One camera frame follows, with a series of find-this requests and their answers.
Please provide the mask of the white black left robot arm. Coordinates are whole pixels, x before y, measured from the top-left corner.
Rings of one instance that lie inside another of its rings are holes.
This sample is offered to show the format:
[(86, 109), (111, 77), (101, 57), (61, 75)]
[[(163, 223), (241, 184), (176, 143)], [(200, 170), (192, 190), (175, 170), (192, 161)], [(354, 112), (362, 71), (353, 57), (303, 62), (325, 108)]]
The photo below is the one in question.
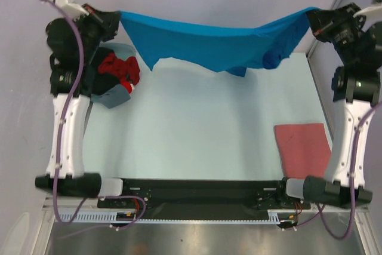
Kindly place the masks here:
[(62, 17), (45, 28), (50, 55), (50, 93), (53, 97), (54, 129), (46, 172), (35, 186), (53, 195), (83, 198), (111, 196), (119, 207), (127, 206), (132, 193), (117, 178), (87, 173), (83, 141), (93, 83), (97, 69), (91, 63), (102, 42), (112, 40), (121, 14), (103, 12), (75, 0), (40, 0), (52, 5)]

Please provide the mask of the blue t-shirt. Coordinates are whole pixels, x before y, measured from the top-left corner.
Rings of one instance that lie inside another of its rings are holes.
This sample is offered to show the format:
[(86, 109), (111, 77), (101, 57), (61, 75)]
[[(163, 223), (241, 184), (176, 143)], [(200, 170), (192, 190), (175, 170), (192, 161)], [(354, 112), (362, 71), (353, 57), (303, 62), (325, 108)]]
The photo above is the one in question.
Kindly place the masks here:
[(121, 13), (121, 24), (150, 70), (160, 59), (174, 58), (244, 77), (247, 69), (278, 68), (307, 33), (311, 10), (255, 28), (184, 23), (127, 11)]

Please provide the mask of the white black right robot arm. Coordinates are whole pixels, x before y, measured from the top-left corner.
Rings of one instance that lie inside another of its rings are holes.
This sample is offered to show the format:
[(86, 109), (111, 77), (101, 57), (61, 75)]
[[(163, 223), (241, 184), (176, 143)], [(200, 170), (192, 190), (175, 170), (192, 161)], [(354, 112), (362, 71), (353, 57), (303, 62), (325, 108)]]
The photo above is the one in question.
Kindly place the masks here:
[(363, 162), (371, 120), (381, 107), (381, 0), (366, 8), (352, 2), (306, 15), (314, 37), (332, 44), (342, 62), (331, 84), (334, 138), (324, 176), (285, 177), (276, 203), (289, 208), (298, 198), (339, 208), (369, 204), (372, 192), (365, 189)]

